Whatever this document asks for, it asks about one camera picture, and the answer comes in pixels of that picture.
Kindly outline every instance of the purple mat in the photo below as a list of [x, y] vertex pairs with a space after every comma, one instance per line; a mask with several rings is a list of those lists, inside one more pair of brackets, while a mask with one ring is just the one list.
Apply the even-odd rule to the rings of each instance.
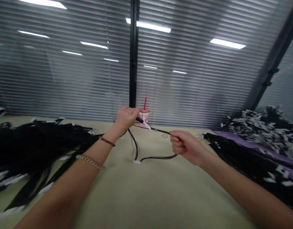
[[[293, 165], [293, 160], [288, 158], [288, 157], [285, 157], [283, 155], [280, 155], [280, 154], [277, 154], [275, 153], [274, 151], [271, 151], [263, 146], [260, 146], [256, 143], [253, 143], [253, 142], [247, 142], [245, 141], [243, 138], [241, 138], [240, 136], [232, 133], [232, 132], [228, 132], [228, 131], [214, 131], [217, 135], [219, 136], [222, 136], [222, 137], [225, 137], [227, 139], [232, 139], [234, 140], [236, 143], [240, 144], [240, 145], [243, 145], [243, 146], [246, 146], [248, 148], [251, 148], [251, 149], [262, 149], [263, 151], [268, 151], [270, 152], [274, 158], [278, 159], [278, 160], [281, 160], [281, 161], [285, 161], [285, 162], [288, 162], [288, 163], [291, 163]], [[287, 170], [290, 172], [290, 178], [293, 179], [293, 170], [292, 169], [289, 169], [287, 168]]]

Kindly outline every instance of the person's arm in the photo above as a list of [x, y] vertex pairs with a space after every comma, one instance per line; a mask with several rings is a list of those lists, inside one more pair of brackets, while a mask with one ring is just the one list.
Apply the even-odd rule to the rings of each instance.
[[273, 194], [208, 151], [193, 135], [171, 131], [173, 152], [200, 166], [263, 228], [293, 228], [293, 211]]
[[[116, 122], [103, 138], [115, 143], [121, 134], [135, 124], [138, 114], [139, 108], [120, 108]], [[98, 140], [84, 155], [103, 165], [111, 149], [110, 144]], [[99, 172], [87, 161], [77, 160], [15, 228], [69, 228], [75, 210]]]

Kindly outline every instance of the plastic cup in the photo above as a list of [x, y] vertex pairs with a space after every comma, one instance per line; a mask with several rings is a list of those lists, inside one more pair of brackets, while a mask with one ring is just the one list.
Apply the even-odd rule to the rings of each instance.
[[[140, 112], [139, 112], [139, 116], [142, 118], [143, 121], [145, 121], [146, 123], [149, 122], [149, 117], [150, 117], [150, 113], [151, 113], [151, 110], [149, 109], [140, 109]], [[147, 127], [143, 124], [143, 123], [139, 123], [140, 127], [142, 128], [146, 128]]]

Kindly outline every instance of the brown bracelet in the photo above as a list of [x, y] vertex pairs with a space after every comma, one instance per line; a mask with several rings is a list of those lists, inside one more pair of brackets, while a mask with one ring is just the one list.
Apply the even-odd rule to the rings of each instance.
[[110, 141], [107, 141], [106, 139], [104, 139], [104, 138], [102, 138], [102, 137], [100, 137], [100, 139], [101, 139], [102, 141], [104, 141], [104, 142], [110, 144], [112, 147], [115, 147], [115, 146], [116, 146], [114, 143], [112, 143], [112, 142], [110, 142]]

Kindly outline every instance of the glass wall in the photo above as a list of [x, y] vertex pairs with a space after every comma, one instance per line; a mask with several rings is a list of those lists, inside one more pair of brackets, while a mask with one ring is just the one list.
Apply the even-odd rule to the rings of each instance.
[[267, 87], [257, 110], [267, 105], [281, 105], [283, 116], [293, 121], [293, 40], [279, 64], [279, 72], [274, 74], [272, 85]]
[[293, 0], [141, 0], [137, 106], [147, 97], [153, 125], [219, 128], [245, 109], [292, 7]]
[[0, 106], [108, 121], [129, 103], [128, 0], [0, 0]]

